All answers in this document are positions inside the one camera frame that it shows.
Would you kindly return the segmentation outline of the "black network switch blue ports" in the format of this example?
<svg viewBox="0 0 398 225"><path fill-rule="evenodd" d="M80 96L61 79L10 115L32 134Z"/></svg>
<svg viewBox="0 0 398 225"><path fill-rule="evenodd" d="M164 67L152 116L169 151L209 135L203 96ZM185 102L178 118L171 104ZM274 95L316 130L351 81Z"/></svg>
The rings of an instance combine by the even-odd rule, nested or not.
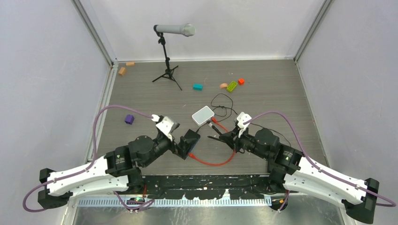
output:
<svg viewBox="0 0 398 225"><path fill-rule="evenodd" d="M176 146L176 148L178 149L178 155L185 160L194 148L194 146L197 144L199 139L200 134L191 129L188 129L185 135L180 137L180 142Z"/></svg>

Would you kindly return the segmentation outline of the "white router box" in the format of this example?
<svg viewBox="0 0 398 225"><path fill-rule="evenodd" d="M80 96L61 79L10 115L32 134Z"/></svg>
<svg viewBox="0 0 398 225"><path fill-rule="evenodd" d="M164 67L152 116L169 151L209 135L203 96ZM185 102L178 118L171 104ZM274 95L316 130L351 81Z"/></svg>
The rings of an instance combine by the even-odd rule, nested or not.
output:
<svg viewBox="0 0 398 225"><path fill-rule="evenodd" d="M214 117L215 113L209 106L204 106L197 112L195 112L191 118L198 125L202 126L206 122L208 122L212 117Z"/></svg>

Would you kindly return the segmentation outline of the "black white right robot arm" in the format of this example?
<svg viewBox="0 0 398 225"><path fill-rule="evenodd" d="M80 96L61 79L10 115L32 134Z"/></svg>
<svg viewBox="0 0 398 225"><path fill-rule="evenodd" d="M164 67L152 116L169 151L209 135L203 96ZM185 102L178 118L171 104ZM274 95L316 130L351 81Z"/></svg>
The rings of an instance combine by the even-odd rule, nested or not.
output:
<svg viewBox="0 0 398 225"><path fill-rule="evenodd" d="M216 140L232 150L252 153L268 162L271 192L300 192L327 201L365 224L374 222L379 182L355 179L328 168L291 146L282 144L267 128L250 135L235 128Z"/></svg>

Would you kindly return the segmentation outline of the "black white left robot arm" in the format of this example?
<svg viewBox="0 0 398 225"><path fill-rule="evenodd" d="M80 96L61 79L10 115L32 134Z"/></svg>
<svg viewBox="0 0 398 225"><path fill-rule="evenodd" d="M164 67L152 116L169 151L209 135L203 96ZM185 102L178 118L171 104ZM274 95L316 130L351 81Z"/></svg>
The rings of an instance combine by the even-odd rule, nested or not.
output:
<svg viewBox="0 0 398 225"><path fill-rule="evenodd" d="M141 168L148 167L168 150L186 159L199 139L200 135L192 130L179 143L162 133L154 139L142 135L99 157L91 168L83 165L60 172L42 169L39 180L45 188L38 193L38 203L44 209L54 209L80 195L107 191L139 194L145 186Z"/></svg>

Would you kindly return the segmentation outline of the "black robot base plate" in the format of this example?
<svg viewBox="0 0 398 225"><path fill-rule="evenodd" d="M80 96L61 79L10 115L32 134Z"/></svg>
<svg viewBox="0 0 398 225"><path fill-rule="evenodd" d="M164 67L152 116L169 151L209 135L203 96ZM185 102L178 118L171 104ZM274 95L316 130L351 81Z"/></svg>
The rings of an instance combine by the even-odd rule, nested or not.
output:
<svg viewBox="0 0 398 225"><path fill-rule="evenodd" d="M284 188L270 185L268 175L147 175L143 182L119 194L146 194L153 199L221 199L226 193L232 200L260 199L262 195L285 194Z"/></svg>

